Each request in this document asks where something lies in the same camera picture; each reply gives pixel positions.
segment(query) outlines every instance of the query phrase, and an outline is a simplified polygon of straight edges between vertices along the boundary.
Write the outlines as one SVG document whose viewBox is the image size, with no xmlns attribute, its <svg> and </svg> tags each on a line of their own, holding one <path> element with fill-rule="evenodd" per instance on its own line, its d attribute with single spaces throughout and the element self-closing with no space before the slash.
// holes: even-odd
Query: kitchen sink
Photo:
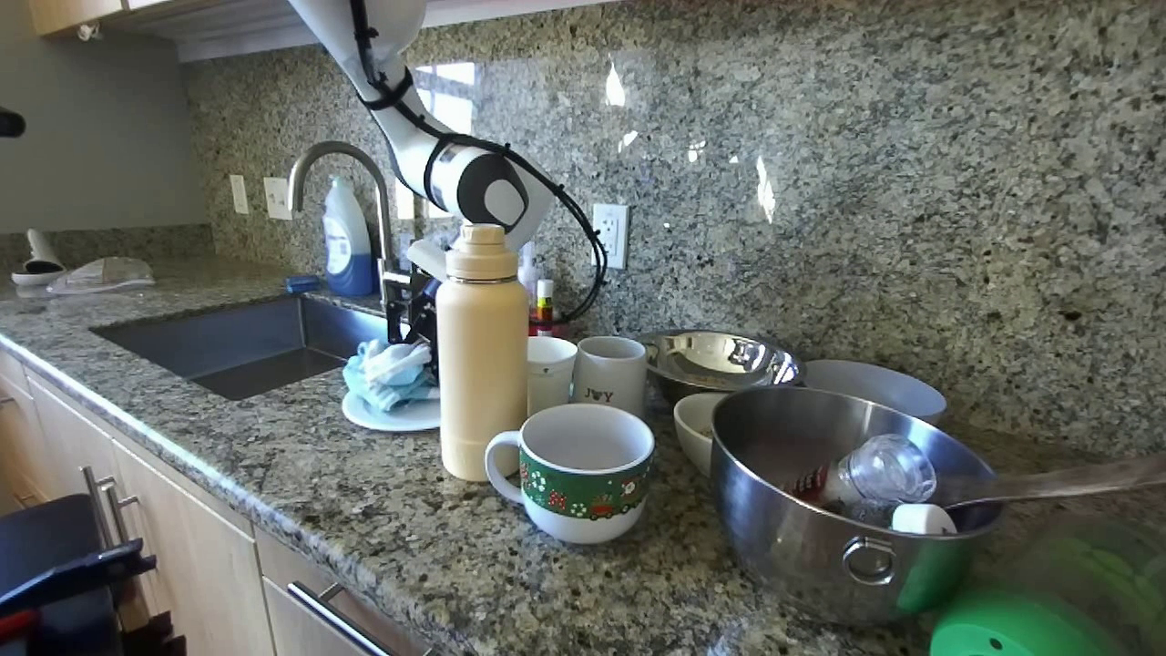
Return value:
<svg viewBox="0 0 1166 656">
<path fill-rule="evenodd" d="M 275 295 L 91 331 L 237 401 L 338 367 L 358 342 L 381 338 L 386 321 L 329 298 Z"/>
</svg>

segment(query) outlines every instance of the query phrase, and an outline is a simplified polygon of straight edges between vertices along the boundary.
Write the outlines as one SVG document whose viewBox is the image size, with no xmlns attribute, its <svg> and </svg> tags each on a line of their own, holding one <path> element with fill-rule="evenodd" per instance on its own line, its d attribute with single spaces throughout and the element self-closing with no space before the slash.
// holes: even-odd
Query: wall outlet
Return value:
<svg viewBox="0 0 1166 656">
<path fill-rule="evenodd" d="M 592 204 L 590 224 L 608 252 L 608 271 L 627 266 L 627 204 Z"/>
<path fill-rule="evenodd" d="M 250 214 L 246 179 L 245 179 L 245 176 L 228 176 L 228 207 L 231 207 L 237 214 Z"/>
<path fill-rule="evenodd" d="M 286 179 L 263 179 L 264 214 L 291 224 Z"/>
</svg>

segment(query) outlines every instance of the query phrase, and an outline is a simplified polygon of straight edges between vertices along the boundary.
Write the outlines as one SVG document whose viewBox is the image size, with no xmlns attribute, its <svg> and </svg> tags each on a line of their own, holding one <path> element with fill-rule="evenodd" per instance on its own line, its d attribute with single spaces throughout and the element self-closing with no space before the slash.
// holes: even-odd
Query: faucet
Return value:
<svg viewBox="0 0 1166 656">
<path fill-rule="evenodd" d="M 377 236 L 377 263 L 376 263 L 376 289 L 377 289 L 377 308 L 386 315 L 386 338 L 388 342 L 399 342 L 399 319 L 406 315 L 406 301 L 405 301 L 405 291 L 416 291 L 416 271 L 410 266 L 395 266 L 395 254 L 392 254 L 392 224 L 388 224 L 388 184 L 386 176 L 376 168 L 376 161 L 348 145 L 348 141 L 314 141 L 295 165 L 291 165 L 291 176 L 286 176 L 286 204 L 291 213 L 303 213 L 303 184 L 307 184 L 307 170 L 319 161 L 319 156 L 354 156 L 376 184 L 376 236 Z"/>
</svg>

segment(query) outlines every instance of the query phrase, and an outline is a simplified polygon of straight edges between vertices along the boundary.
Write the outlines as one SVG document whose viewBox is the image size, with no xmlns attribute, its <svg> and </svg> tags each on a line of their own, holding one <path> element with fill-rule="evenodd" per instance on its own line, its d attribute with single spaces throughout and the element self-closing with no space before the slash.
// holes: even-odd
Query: metal mixing bowl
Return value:
<svg viewBox="0 0 1166 656">
<path fill-rule="evenodd" d="M 732 331 L 667 331 L 644 338 L 648 372 L 667 404 L 683 394 L 732 394 L 796 380 L 796 359 L 749 334 Z"/>
<path fill-rule="evenodd" d="M 812 474 L 875 434 L 903 434 L 943 476 L 991 476 L 959 439 L 897 410 L 812 387 L 728 394 L 715 411 L 710 486 L 735 565 L 807 621 L 876 628 L 953 595 L 1001 506 L 953 510 L 953 536 L 908 536 L 796 498 Z"/>
</svg>

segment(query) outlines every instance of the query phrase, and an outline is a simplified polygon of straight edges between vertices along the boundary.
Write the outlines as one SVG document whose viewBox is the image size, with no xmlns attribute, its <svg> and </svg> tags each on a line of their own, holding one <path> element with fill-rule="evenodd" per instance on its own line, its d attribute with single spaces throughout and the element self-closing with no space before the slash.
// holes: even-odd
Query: granite countertop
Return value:
<svg viewBox="0 0 1166 656">
<path fill-rule="evenodd" d="M 754 592 L 667 411 L 650 416 L 660 467 L 640 524 L 605 547 L 563 547 L 488 486 L 446 476 L 435 434 L 346 423 L 338 372 L 227 401 L 88 331 L 279 291 L 279 275 L 228 258 L 163 263 L 156 280 L 150 291 L 54 301 L 5 291 L 0 346 L 263 534 L 338 571 L 433 654 L 926 654 L 920 628 L 822 632 Z M 961 439 L 997 469 L 1082 458 L 984 430 Z M 1156 504 L 1136 492 L 1017 506 L 984 561 L 1025 542 L 1029 520 L 1054 518 L 1048 506 L 1142 518 Z"/>
</svg>

